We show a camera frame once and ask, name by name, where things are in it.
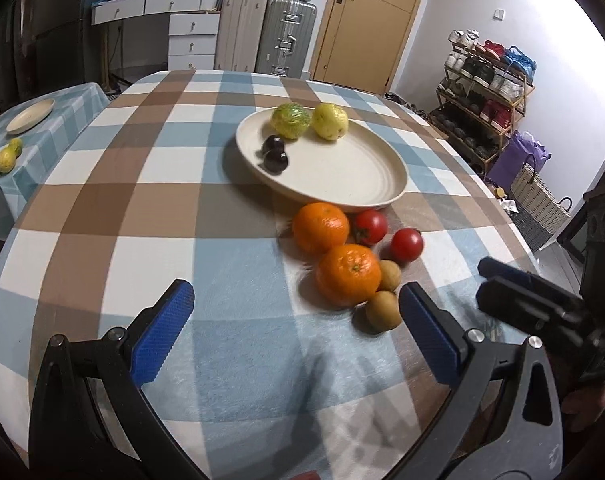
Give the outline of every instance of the plate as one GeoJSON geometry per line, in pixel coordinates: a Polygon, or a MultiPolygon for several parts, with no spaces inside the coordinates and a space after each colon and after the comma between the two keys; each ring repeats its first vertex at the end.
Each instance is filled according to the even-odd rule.
{"type": "Polygon", "coordinates": [[[44,99],[22,110],[7,125],[7,135],[21,134],[36,126],[51,113],[54,103],[54,99],[44,99]]]}
{"type": "Polygon", "coordinates": [[[276,191],[298,202],[330,202],[346,212],[385,207],[405,192],[407,168],[401,156],[354,121],[336,142],[321,139],[311,128],[297,140],[285,139],[289,166],[281,174],[269,173],[262,166],[260,148],[276,134],[269,124],[273,111],[245,118],[236,143],[252,171],[276,191]]]}

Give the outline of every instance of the orange fruit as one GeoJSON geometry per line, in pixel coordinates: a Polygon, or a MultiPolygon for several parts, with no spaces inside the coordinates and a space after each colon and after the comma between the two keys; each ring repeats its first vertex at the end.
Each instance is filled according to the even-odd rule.
{"type": "Polygon", "coordinates": [[[292,230],[296,243],[303,251],[324,254],[347,241],[349,220],[336,206],[314,202],[298,211],[292,230]]]}
{"type": "Polygon", "coordinates": [[[356,306],[370,300],[380,282],[378,258],[362,245],[334,247],[316,268],[316,284],[321,294],[336,306],[356,306]]]}

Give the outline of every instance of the metal screw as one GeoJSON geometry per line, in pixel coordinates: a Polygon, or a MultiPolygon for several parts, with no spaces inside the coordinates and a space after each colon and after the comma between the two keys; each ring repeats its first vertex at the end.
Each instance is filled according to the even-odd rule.
{"type": "Polygon", "coordinates": [[[474,343],[482,343],[485,340],[485,335],[482,330],[472,328],[469,332],[467,332],[467,339],[469,341],[473,341],[474,343]]]}
{"type": "Polygon", "coordinates": [[[530,346],[533,346],[534,348],[541,348],[543,346],[542,340],[537,335],[529,336],[527,342],[530,346]]]}
{"type": "Polygon", "coordinates": [[[109,332],[106,333],[106,336],[109,341],[120,341],[124,337],[124,328],[116,326],[110,329],[109,332]]]}
{"type": "Polygon", "coordinates": [[[49,339],[49,345],[60,346],[63,341],[64,341],[64,336],[62,334],[52,335],[52,338],[49,339]]]}

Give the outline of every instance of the basket handle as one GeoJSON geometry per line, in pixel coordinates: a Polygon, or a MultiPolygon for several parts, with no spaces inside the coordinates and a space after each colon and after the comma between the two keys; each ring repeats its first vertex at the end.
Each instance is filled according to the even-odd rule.
{"type": "Polygon", "coordinates": [[[527,161],[529,160],[529,157],[532,158],[532,166],[534,167],[534,173],[532,173],[532,177],[529,179],[529,184],[533,184],[534,183],[534,177],[536,176],[536,158],[532,153],[527,153],[527,156],[525,157],[525,161],[523,162],[522,167],[525,167],[525,164],[527,163],[527,161]]]}
{"type": "Polygon", "coordinates": [[[558,205],[560,205],[563,202],[563,200],[569,200],[569,207],[567,208],[567,211],[569,211],[571,209],[571,206],[573,206],[574,203],[568,196],[566,196],[565,198],[561,198],[560,200],[558,200],[558,205]]]}

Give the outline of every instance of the small brown fruit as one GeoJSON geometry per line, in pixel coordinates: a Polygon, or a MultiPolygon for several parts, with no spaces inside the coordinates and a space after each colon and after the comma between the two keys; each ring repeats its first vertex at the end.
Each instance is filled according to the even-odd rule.
{"type": "Polygon", "coordinates": [[[365,316],[378,331],[396,328],[402,321],[398,308],[398,298],[393,292],[382,290],[365,305],[365,316]]]}
{"type": "Polygon", "coordinates": [[[401,268],[396,262],[391,260],[381,260],[381,284],[378,286],[378,290],[389,290],[393,292],[401,284],[401,268]]]}

